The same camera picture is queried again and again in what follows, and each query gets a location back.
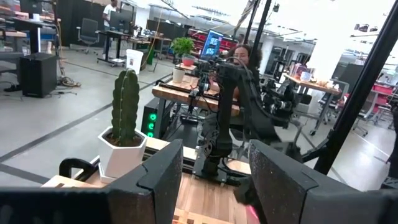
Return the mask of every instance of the cactus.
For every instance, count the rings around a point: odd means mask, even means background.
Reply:
[[[138,77],[134,70],[125,70],[114,82],[112,101],[112,138],[118,146],[132,146],[136,136],[139,101]]]

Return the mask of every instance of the white hexagonal pot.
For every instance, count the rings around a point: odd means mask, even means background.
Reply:
[[[136,129],[136,134],[141,137],[140,146],[117,147],[105,140],[105,136],[112,131],[112,126],[107,127],[98,138],[104,143],[99,147],[99,161],[101,162],[101,180],[117,179],[142,162],[147,145],[148,136]]]

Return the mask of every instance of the gray floor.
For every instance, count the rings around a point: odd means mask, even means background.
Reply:
[[[81,88],[59,90],[66,94],[45,99],[21,97],[21,93],[5,93],[7,83],[0,83],[0,186],[39,186],[58,173],[59,163],[67,157],[91,160],[97,156],[97,135],[110,125],[113,81],[122,68],[96,63],[95,55],[65,50],[66,75],[82,84]],[[143,106],[153,96],[151,89],[156,80],[172,72],[172,64],[159,61],[156,71],[147,66],[139,74],[140,107],[137,128],[141,128]],[[16,77],[4,74],[0,81],[15,82]],[[306,123],[304,134],[315,122]],[[315,145],[328,134],[329,125],[321,125],[310,139]],[[338,155],[329,176],[358,190],[377,189],[384,180],[388,165],[383,161],[392,151],[395,133],[380,126],[363,124],[369,135],[363,139],[350,133]],[[283,140],[291,140],[295,127],[277,129]],[[310,145],[301,137],[298,145],[302,153]],[[314,166],[316,160],[307,163]]]

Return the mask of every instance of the small potted plant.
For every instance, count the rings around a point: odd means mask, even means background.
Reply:
[[[186,66],[192,66],[195,58],[190,55],[191,50],[193,49],[193,41],[191,38],[180,37],[173,40],[172,49],[174,54],[182,59],[182,63]],[[173,70],[173,82],[181,83],[183,76],[185,74],[185,70],[180,67],[175,67]]]
[[[136,129],[138,102],[135,71],[122,71],[114,82],[112,126],[98,136],[103,142],[99,148],[102,182],[110,183],[141,164],[148,137]]]

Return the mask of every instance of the dark hair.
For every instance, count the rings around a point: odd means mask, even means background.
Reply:
[[[237,46],[233,47],[231,50],[229,50],[229,52],[228,52],[228,54],[226,55],[226,57],[227,57],[227,58],[233,57],[234,54],[235,54],[235,50],[238,49],[238,48],[240,48],[240,47],[243,47],[244,49],[246,49],[247,52],[248,52],[248,55],[249,55],[249,57],[250,57],[250,55],[252,54],[252,47],[249,46],[249,45],[247,45],[247,44],[238,44]],[[252,64],[249,64],[249,67],[252,67],[252,68],[259,68],[259,67],[260,67],[261,58],[262,58],[262,54],[261,54],[261,52],[260,52],[259,50],[255,50],[255,51],[253,52],[253,54],[254,54],[254,55],[253,55],[254,60],[253,60],[253,63],[252,63]]]

